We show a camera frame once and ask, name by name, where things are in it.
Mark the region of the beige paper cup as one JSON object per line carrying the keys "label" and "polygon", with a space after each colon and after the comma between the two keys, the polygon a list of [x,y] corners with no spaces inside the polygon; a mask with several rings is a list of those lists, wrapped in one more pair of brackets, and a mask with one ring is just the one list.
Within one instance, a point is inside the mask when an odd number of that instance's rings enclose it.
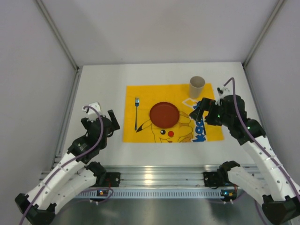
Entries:
{"label": "beige paper cup", "polygon": [[206,82],[201,76],[193,76],[189,81],[189,97],[196,99],[200,96]]}

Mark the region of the blue plastic fork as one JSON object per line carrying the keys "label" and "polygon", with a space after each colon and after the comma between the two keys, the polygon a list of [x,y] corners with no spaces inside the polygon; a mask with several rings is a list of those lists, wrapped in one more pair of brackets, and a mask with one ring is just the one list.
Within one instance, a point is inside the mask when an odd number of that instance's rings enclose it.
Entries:
{"label": "blue plastic fork", "polygon": [[139,106],[139,97],[135,97],[135,131],[137,130],[137,118],[138,118],[138,106]]}

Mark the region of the yellow pikachu placemat cloth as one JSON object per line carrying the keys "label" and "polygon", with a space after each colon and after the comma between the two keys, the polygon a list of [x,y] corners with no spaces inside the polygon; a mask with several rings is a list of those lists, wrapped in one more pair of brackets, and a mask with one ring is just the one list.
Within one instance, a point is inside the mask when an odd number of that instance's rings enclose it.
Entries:
{"label": "yellow pikachu placemat cloth", "polygon": [[[135,131],[135,97],[139,97],[137,130]],[[189,84],[127,86],[125,97],[123,142],[125,143],[186,143],[222,141],[222,128],[196,122],[189,114],[202,98],[214,98],[212,85],[204,86],[199,98],[189,97]],[[178,123],[171,128],[159,128],[150,120],[150,109],[159,102],[174,104],[179,112]]]}

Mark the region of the red plastic plate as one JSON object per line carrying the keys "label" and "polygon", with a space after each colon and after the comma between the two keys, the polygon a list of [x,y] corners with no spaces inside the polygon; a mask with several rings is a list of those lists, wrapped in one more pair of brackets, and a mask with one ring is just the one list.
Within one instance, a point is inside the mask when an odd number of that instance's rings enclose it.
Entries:
{"label": "red plastic plate", "polygon": [[159,102],[150,109],[150,120],[159,128],[171,128],[175,126],[180,118],[178,108],[169,102]]}

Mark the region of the blue plastic knife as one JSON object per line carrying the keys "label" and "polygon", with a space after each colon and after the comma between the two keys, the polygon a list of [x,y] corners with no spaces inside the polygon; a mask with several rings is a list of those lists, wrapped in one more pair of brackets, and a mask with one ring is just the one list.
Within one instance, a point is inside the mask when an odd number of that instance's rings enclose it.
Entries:
{"label": "blue plastic knife", "polygon": [[205,127],[205,117],[204,117],[204,115],[202,116],[202,121],[203,121],[203,131],[204,131],[204,135],[206,136],[206,135],[207,135],[207,132],[206,132],[206,127]]}

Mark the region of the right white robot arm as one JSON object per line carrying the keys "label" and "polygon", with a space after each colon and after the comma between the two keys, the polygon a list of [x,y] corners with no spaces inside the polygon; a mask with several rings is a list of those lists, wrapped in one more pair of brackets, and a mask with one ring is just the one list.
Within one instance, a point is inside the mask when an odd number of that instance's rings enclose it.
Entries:
{"label": "right white robot arm", "polygon": [[190,113],[196,122],[225,126],[230,135],[252,158],[264,178],[261,183],[235,161],[227,161],[217,172],[223,183],[241,187],[261,206],[265,217],[280,225],[300,215],[300,187],[288,175],[270,146],[260,123],[247,116],[240,96],[227,95],[219,100],[203,98]]}

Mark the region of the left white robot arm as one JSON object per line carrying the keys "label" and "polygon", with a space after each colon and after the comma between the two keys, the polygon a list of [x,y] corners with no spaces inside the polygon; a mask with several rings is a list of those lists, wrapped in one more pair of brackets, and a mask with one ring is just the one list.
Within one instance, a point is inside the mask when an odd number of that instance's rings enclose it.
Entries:
{"label": "left white robot arm", "polygon": [[107,146],[107,139],[120,125],[113,110],[109,117],[93,106],[84,106],[81,123],[86,133],[75,139],[60,162],[28,193],[20,193],[15,203],[22,213],[20,224],[49,225],[70,200],[92,186],[101,186],[106,169],[93,161]]}

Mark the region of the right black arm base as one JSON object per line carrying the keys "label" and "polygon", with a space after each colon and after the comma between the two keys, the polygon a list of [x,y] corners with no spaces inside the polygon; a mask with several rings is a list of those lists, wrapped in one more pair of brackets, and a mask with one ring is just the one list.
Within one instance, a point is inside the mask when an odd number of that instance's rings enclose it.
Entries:
{"label": "right black arm base", "polygon": [[205,187],[212,189],[233,186],[233,184],[228,180],[228,176],[222,172],[204,172],[203,179]]}

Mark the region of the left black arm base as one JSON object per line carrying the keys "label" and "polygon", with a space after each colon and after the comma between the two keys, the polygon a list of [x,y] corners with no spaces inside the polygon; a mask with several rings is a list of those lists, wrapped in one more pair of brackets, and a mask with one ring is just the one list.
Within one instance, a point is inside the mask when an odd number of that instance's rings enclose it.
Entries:
{"label": "left black arm base", "polygon": [[119,172],[107,172],[106,174],[97,176],[93,187],[117,188],[120,185],[120,177],[121,173]]}

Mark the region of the aluminium mounting rail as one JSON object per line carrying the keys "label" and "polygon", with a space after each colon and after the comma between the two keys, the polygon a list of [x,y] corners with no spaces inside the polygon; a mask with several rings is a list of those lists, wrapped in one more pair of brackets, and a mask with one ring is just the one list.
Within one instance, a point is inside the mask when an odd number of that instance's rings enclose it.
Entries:
{"label": "aluminium mounting rail", "polygon": [[[104,166],[106,172],[121,173],[119,188],[201,188],[205,187],[203,173],[217,172],[218,165],[203,166]],[[65,169],[56,165],[51,171],[42,172],[40,181],[46,185],[64,186],[69,180],[79,177],[86,182],[91,171],[84,166]]]}

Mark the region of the left aluminium corner post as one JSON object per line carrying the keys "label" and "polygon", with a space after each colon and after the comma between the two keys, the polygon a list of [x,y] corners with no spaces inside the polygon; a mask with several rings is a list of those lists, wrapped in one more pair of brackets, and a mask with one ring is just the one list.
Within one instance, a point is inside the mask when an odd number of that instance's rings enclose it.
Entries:
{"label": "left aluminium corner post", "polygon": [[52,33],[54,34],[56,40],[58,41],[59,45],[61,46],[64,54],[66,55],[68,61],[70,62],[70,64],[72,65],[72,68],[75,71],[79,70],[79,66],[77,65],[77,63],[74,60],[74,57],[72,56],[64,38],[62,37],[59,29],[57,28],[54,20],[52,19],[50,13],[48,12],[46,5],[44,4],[44,2],[42,0],[34,0],[33,1],[37,8],[40,10],[42,16],[44,17],[44,19],[46,20],[47,24],[49,25]]}

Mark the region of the aluminium corner post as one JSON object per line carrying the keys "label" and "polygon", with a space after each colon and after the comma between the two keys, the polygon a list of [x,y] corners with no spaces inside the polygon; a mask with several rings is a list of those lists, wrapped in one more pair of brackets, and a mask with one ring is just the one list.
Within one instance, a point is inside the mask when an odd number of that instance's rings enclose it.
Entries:
{"label": "aluminium corner post", "polygon": [[79,66],[77,65],[77,63],[74,60],[74,57],[72,56],[64,38],[62,37],[59,29],[57,28],[54,20],[52,19],[50,13],[48,12],[46,5],[44,4],[44,2],[42,0],[34,0],[33,1],[37,8],[40,10],[42,16],[44,17],[44,19],[46,20],[47,24],[49,25],[52,33],[54,34],[56,40],[58,41],[59,45],[61,46],[64,54],[66,55],[68,61],[70,62],[70,64],[72,65],[72,68],[75,71],[79,70]]}
{"label": "aluminium corner post", "polygon": [[271,14],[268,16],[266,22],[264,23],[261,31],[259,32],[254,44],[250,48],[245,60],[242,63],[243,69],[246,69],[248,64],[250,63],[251,59],[254,57],[255,53],[257,52],[259,46],[267,36],[270,28],[272,27],[274,21],[276,20],[277,16],[279,15],[280,11],[284,7],[287,0],[277,0],[276,4],[271,12]]}

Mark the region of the right aluminium corner post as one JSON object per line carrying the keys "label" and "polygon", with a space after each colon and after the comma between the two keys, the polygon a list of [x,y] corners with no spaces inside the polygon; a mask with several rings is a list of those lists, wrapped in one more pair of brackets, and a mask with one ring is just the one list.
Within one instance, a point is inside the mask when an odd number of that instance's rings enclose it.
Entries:
{"label": "right aluminium corner post", "polygon": [[267,36],[270,28],[272,27],[274,21],[276,20],[277,16],[279,15],[280,11],[284,7],[287,0],[277,0],[276,4],[271,12],[271,14],[268,16],[266,22],[264,23],[261,31],[259,32],[254,44],[250,48],[245,60],[242,63],[243,69],[246,69],[248,64],[250,63],[251,59],[254,57],[255,53],[257,52],[259,46]]}

